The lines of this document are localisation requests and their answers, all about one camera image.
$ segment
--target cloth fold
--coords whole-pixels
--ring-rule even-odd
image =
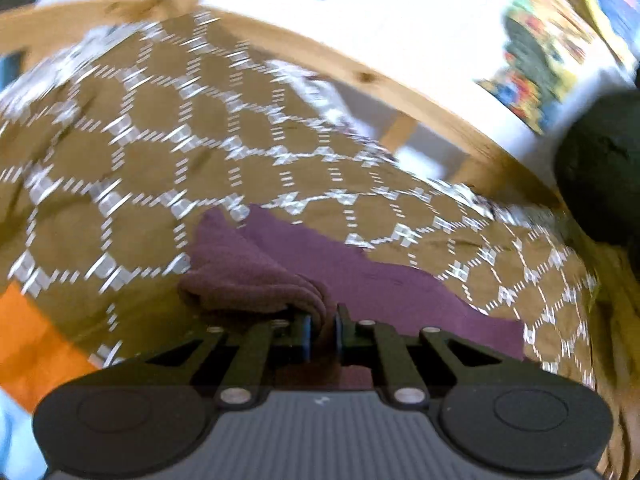
[[[326,288],[290,272],[210,209],[190,244],[191,269],[180,280],[180,295],[204,310],[274,314],[290,306],[311,314],[319,329],[326,318]]]
[[[292,305],[312,314],[316,327],[324,323],[327,333],[327,305],[333,310],[335,300],[354,319],[386,322],[401,334],[437,326],[523,357],[519,320],[481,314],[428,272],[371,261],[360,248],[278,220],[257,205],[238,229],[218,209],[205,213],[189,252],[191,270],[180,289],[205,310],[273,313]]]

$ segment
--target light blue fabric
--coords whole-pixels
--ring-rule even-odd
[[[20,70],[19,56],[0,57],[0,90],[18,77]]]
[[[7,480],[39,480],[46,470],[31,415],[0,388],[0,473]]]

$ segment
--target black object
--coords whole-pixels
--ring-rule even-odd
[[[555,160],[558,187],[580,227],[597,242],[640,242],[640,91],[597,99],[571,126]]]
[[[309,318],[214,329],[60,386],[33,429],[52,480],[596,480],[612,431],[603,400],[437,328],[398,335],[335,318],[340,362],[375,391],[277,391],[308,359]]]

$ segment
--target wooden bed frame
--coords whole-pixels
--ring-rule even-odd
[[[198,0],[87,0],[49,7],[27,6],[0,14],[0,55],[23,51],[24,68],[79,41],[99,25],[162,20],[191,12]],[[558,196],[527,168],[471,124],[433,100],[375,72],[324,44],[268,23],[213,9],[236,36],[274,56],[304,66],[375,97],[397,110],[396,120],[382,137],[391,152],[402,146],[418,123],[467,154],[454,182],[492,196],[510,182],[528,202],[558,205]]]

